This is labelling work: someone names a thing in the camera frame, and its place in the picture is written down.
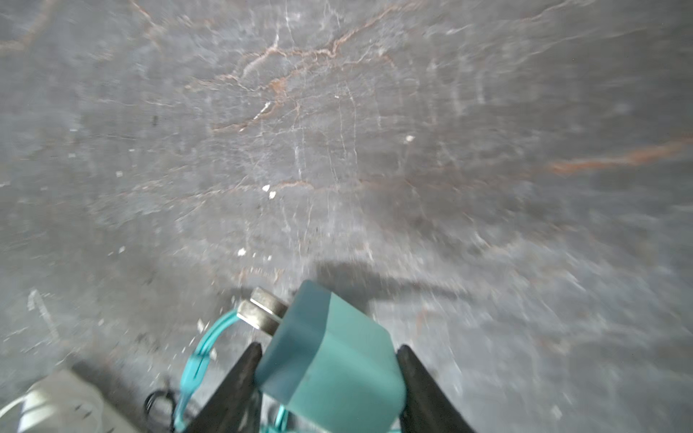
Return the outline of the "white power strip colourful sockets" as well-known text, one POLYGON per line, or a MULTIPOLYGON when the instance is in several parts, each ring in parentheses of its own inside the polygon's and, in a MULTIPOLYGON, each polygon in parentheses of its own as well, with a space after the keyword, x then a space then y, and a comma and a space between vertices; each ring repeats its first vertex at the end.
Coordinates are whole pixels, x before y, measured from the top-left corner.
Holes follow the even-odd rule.
POLYGON ((136 433, 137 427, 97 387, 70 369, 35 382, 1 408, 14 432, 136 433))

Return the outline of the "white charger with black cable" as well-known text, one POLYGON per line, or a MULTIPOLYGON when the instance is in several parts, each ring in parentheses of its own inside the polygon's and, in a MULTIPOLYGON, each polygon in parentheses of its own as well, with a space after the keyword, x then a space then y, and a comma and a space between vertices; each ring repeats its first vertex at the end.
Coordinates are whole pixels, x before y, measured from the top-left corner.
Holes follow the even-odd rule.
POLYGON ((144 418, 152 427, 173 432, 177 403, 176 394, 172 390, 155 390, 144 399, 144 418))

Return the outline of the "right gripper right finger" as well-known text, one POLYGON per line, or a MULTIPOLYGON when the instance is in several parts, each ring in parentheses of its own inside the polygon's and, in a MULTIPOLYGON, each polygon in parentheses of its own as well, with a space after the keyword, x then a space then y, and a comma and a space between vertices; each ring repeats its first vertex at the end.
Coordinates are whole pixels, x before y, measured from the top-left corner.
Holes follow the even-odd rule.
POLYGON ((402 345, 396 353, 406 387, 405 407, 400 415, 406 433, 475 433, 446 397, 414 351, 402 345))

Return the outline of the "teal charger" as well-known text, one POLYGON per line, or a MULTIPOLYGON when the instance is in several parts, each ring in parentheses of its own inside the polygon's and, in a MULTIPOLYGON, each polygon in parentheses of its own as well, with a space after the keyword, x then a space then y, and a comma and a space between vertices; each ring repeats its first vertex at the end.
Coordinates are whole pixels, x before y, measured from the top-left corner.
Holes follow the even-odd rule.
POLYGON ((257 288, 238 317, 272 340, 254 382, 280 408, 270 427, 285 432, 295 414, 327 432, 387 432, 406 388, 390 334, 314 281, 292 303, 257 288))

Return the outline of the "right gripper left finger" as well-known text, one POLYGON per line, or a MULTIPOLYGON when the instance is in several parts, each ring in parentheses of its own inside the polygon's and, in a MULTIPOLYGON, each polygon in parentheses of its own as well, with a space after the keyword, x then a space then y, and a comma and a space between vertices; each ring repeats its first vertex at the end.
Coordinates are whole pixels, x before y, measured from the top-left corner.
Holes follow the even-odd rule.
POLYGON ((252 343, 184 432, 258 433, 263 396, 254 383, 262 346, 252 343))

